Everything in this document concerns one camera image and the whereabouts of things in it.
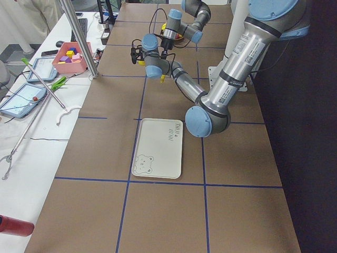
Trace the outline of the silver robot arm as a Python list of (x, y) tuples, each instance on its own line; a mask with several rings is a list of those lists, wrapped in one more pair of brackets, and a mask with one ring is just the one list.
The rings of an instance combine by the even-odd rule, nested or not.
[(209, 91), (199, 86), (176, 61), (167, 59), (177, 35), (198, 43), (211, 19), (202, 1), (183, 1), (181, 10), (171, 9), (162, 35), (146, 34), (131, 49), (132, 62), (143, 61), (150, 78), (170, 76), (194, 106), (185, 123), (195, 137), (204, 138), (224, 131), (230, 124), (228, 104), (243, 86), (258, 60), (274, 41), (306, 36), (310, 27), (311, 1), (249, 1), (244, 31), (220, 69)]
[(190, 0), (182, 1), (181, 8), (184, 12), (194, 17), (192, 24), (187, 24), (182, 19), (182, 12), (177, 9), (170, 9), (166, 26), (163, 32), (161, 47), (163, 52), (161, 57), (166, 59), (168, 51), (173, 49), (177, 35), (182, 35), (185, 39), (198, 44), (203, 36), (203, 28), (211, 19), (211, 11), (203, 1)]

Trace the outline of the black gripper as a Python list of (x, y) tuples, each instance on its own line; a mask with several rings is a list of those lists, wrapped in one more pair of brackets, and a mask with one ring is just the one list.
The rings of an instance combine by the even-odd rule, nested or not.
[(163, 51), (161, 53), (161, 58), (165, 59), (168, 56), (168, 51), (172, 50), (173, 48), (173, 40), (170, 38), (163, 37), (161, 41), (161, 47), (163, 48)]
[(131, 47), (131, 60), (133, 64), (144, 64), (143, 49), (141, 45)]

